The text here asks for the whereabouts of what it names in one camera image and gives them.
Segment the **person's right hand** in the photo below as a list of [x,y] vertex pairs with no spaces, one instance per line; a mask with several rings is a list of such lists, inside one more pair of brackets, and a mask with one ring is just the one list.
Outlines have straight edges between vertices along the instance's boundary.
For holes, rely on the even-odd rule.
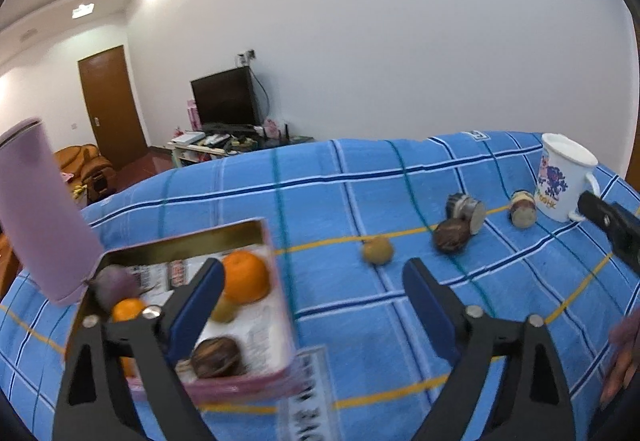
[[626,389],[638,372],[639,323],[639,309],[634,309],[608,335],[615,353],[603,383],[600,409],[605,409],[620,391]]

